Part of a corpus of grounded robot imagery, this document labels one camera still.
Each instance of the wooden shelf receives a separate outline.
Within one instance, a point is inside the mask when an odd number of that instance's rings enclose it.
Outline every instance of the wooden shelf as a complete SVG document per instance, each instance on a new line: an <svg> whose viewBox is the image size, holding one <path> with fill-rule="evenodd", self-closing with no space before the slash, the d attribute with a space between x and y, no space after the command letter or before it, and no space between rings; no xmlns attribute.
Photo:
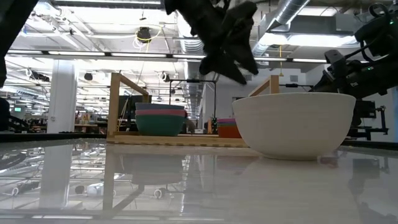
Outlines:
<svg viewBox="0 0 398 224"><path fill-rule="evenodd" d="M217 135L179 135L177 137L139 136L137 133L107 138L108 143L134 144L145 146L207 146L207 147L248 147L243 139L219 138Z"/></svg>

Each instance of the red bowl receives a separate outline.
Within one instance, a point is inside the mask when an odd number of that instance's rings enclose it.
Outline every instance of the red bowl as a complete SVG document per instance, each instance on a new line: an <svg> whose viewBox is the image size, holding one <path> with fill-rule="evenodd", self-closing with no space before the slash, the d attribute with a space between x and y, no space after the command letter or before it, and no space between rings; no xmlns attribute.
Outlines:
<svg viewBox="0 0 398 224"><path fill-rule="evenodd" d="M175 116L185 116L185 110L136 110L136 115L175 115Z"/></svg>
<svg viewBox="0 0 398 224"><path fill-rule="evenodd" d="M220 138L242 138L237 126L218 126L217 130Z"/></svg>

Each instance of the ceramic bowl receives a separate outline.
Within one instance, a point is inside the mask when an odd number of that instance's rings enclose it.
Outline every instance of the ceramic bowl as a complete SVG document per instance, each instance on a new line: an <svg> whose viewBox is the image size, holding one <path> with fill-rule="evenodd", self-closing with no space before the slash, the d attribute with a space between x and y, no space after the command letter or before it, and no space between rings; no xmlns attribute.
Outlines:
<svg viewBox="0 0 398 224"><path fill-rule="evenodd" d="M184 107L157 103L136 103L136 110L184 110Z"/></svg>
<svg viewBox="0 0 398 224"><path fill-rule="evenodd" d="M185 121L175 115L136 115L138 131L145 136L177 136Z"/></svg>
<svg viewBox="0 0 398 224"><path fill-rule="evenodd" d="M185 110L137 110L136 115L175 115L185 117Z"/></svg>
<svg viewBox="0 0 398 224"><path fill-rule="evenodd" d="M338 93L282 93L233 103L245 143L266 157L312 160L345 139L356 99Z"/></svg>

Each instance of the fluorescent light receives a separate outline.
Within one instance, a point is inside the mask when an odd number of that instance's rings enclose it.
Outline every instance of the fluorescent light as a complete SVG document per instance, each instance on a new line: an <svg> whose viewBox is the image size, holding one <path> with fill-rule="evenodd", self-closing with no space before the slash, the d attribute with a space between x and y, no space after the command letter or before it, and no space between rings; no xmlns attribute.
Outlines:
<svg viewBox="0 0 398 224"><path fill-rule="evenodd" d="M54 219L92 219L89 215L45 215L43 218L54 218Z"/></svg>
<svg viewBox="0 0 398 224"><path fill-rule="evenodd" d="M289 37L287 44L307 47L339 47L355 42L354 36L296 34Z"/></svg>
<svg viewBox="0 0 398 224"><path fill-rule="evenodd" d="M204 55L173 55L173 58L183 58L183 59L203 59L206 56Z"/></svg>
<svg viewBox="0 0 398 224"><path fill-rule="evenodd" d="M68 0L70 2L102 2L102 3L124 3L124 4L153 4L153 5L160 5L160 1L110 1L110 0Z"/></svg>
<svg viewBox="0 0 398 224"><path fill-rule="evenodd" d="M159 217L133 217L133 216L115 216L115 220L160 220Z"/></svg>
<svg viewBox="0 0 398 224"><path fill-rule="evenodd" d="M283 34L271 34L265 33L258 42L259 45L285 45L287 44L287 38Z"/></svg>
<svg viewBox="0 0 398 224"><path fill-rule="evenodd" d="M83 55L83 56L105 56L103 52L57 52L49 51L51 55Z"/></svg>
<svg viewBox="0 0 398 224"><path fill-rule="evenodd" d="M286 62L286 58L255 57L257 62Z"/></svg>
<svg viewBox="0 0 398 224"><path fill-rule="evenodd" d="M43 54L39 50L9 50L8 54Z"/></svg>
<svg viewBox="0 0 398 224"><path fill-rule="evenodd" d="M0 215L0 218L24 218L23 215Z"/></svg>
<svg viewBox="0 0 398 224"><path fill-rule="evenodd" d="M305 58L295 58L293 62L308 62L308 63L327 63L325 59L305 59Z"/></svg>
<svg viewBox="0 0 398 224"><path fill-rule="evenodd" d="M112 53L112 56L115 57L160 57L160 58L165 58L166 54L141 54L141 53Z"/></svg>

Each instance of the teal bowl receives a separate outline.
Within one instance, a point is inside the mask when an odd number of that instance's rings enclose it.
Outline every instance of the teal bowl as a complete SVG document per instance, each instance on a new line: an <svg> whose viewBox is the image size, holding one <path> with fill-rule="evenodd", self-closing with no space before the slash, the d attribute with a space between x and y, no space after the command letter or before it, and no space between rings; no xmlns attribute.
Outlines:
<svg viewBox="0 0 398 224"><path fill-rule="evenodd" d="M138 131L144 136L177 136L184 121L175 115L136 115Z"/></svg>

